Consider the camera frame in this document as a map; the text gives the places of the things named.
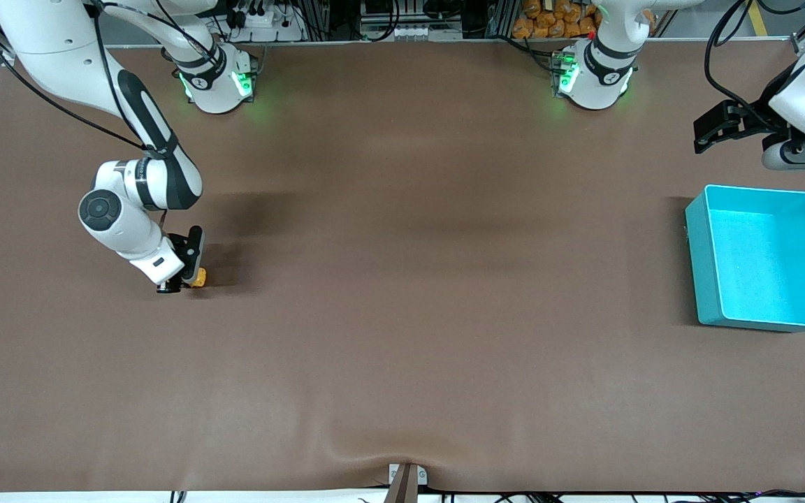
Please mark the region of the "teal plastic storage bin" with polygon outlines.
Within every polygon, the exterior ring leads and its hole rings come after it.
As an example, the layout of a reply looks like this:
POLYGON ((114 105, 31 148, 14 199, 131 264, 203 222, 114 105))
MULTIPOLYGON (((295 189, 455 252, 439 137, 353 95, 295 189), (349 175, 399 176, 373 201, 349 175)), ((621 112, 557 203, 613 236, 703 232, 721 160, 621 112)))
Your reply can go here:
POLYGON ((700 323, 805 332, 805 191, 709 184, 685 223, 700 323))

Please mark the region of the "orange snack pile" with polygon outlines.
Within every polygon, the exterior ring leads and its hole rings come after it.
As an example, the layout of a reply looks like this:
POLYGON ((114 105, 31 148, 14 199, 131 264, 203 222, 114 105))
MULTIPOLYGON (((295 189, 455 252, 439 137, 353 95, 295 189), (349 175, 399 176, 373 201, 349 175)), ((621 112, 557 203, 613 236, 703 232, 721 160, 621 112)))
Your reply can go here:
POLYGON ((521 0, 511 37, 592 38, 604 11, 590 0, 521 0))

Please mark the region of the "brown table mat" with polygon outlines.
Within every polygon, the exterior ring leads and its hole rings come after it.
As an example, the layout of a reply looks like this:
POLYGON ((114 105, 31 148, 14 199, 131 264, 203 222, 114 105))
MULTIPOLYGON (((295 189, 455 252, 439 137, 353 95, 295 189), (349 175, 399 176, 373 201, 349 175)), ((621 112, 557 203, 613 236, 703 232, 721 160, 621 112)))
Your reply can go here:
POLYGON ((613 108, 505 43, 269 48, 254 102, 137 73, 203 178, 203 289, 80 225, 137 150, 0 68, 0 493, 325 490, 415 462, 474 493, 805 491, 805 333, 697 321, 684 210, 805 191, 760 135, 702 155, 705 45, 613 108))

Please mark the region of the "white power strip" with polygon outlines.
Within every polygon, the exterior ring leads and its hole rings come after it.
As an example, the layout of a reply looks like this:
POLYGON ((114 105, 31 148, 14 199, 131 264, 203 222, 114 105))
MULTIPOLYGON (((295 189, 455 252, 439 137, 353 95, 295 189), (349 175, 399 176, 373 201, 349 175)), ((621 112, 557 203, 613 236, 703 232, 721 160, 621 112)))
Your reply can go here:
POLYGON ((303 13, 291 0, 222 0, 226 16, 220 25, 234 43, 309 41, 303 13))

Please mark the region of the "white connector block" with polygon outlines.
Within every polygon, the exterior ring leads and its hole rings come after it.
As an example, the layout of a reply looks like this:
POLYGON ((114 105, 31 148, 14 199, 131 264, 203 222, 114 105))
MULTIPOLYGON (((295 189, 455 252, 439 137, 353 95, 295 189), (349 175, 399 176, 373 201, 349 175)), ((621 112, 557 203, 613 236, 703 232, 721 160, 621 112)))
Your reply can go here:
POLYGON ((393 31, 384 38, 384 41, 394 42, 445 42, 460 41, 465 34, 459 22, 402 22, 393 25, 390 20, 375 20, 374 22, 360 21, 358 31, 368 39, 383 37, 389 29, 393 31))

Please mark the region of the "grey metal clamp bracket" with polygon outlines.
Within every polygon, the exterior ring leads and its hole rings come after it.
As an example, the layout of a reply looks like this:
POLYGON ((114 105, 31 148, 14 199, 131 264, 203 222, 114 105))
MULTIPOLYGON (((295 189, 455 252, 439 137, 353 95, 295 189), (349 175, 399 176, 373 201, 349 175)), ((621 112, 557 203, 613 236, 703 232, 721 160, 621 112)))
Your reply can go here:
POLYGON ((389 465, 389 490, 384 503, 418 503, 419 490, 427 485, 428 473, 423 466, 389 465))

